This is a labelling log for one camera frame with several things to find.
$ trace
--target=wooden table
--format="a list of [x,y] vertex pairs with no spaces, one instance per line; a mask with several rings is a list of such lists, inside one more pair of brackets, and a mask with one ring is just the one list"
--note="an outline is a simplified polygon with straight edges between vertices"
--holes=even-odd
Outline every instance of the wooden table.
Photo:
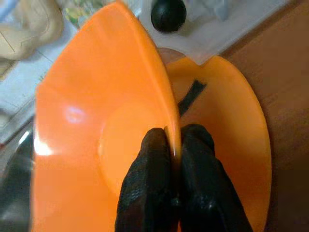
[[289,4],[223,57],[246,76],[267,120],[273,180],[266,231],[309,231],[309,0]]

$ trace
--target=black strip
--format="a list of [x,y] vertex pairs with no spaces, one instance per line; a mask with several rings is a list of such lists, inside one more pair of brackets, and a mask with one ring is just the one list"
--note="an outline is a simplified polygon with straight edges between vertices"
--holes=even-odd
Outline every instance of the black strip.
[[180,117],[183,116],[185,112],[187,112],[191,104],[195,101],[195,99],[199,96],[205,87],[206,84],[204,85],[198,80],[194,80],[186,96],[178,103]]

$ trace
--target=orange bowl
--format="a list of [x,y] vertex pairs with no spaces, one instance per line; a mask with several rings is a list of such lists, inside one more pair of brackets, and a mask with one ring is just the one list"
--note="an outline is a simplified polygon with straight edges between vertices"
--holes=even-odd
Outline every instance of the orange bowl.
[[120,2],[98,11],[36,90],[32,231],[114,231],[121,184],[146,132],[181,146],[165,67]]
[[202,124],[222,162],[254,232],[263,232],[271,188],[271,152],[260,104],[245,77],[227,60],[198,66],[183,58],[167,66],[177,102],[194,81],[205,85],[181,117],[181,126]]

